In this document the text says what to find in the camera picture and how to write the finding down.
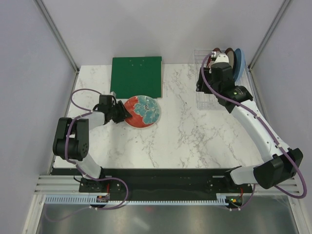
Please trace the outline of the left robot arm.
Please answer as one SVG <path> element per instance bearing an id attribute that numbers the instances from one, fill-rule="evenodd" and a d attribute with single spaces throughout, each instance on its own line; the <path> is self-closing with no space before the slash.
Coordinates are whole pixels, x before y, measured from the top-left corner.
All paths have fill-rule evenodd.
<path id="1" fill-rule="evenodd" d="M 89 153 L 89 132 L 110 121 L 117 124 L 131 117 L 122 101 L 117 101 L 113 95 L 100 95 L 98 104 L 87 113 L 75 118 L 61 117 L 58 120 L 53 153 L 74 165 L 81 173 L 81 193 L 109 192 L 109 181 L 104 169 Z"/>

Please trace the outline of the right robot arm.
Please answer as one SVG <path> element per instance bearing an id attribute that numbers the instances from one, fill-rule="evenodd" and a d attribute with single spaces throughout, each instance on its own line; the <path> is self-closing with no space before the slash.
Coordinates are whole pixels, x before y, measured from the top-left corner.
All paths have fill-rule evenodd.
<path id="1" fill-rule="evenodd" d="M 200 67 L 196 89 L 214 95 L 218 103 L 244 127 L 256 145 L 262 163 L 238 166 L 226 172 L 223 186 L 229 192 L 241 184 L 258 184 L 264 189 L 272 187 L 285 192 L 280 183 L 302 174 L 299 166 L 303 153 L 292 149 L 280 139 L 257 108 L 252 94 L 234 82 L 232 68 L 227 62 L 217 62 L 211 68 Z"/>

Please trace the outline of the red and teal floral plate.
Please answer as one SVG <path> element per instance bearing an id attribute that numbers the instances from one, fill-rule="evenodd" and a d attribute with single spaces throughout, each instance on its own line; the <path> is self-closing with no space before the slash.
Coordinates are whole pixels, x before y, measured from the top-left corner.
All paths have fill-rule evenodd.
<path id="1" fill-rule="evenodd" d="M 143 129 L 154 125 L 161 116 L 161 108 L 158 102 L 144 95 L 129 98 L 124 106 L 131 117 L 126 118 L 125 122 L 138 129 Z"/>

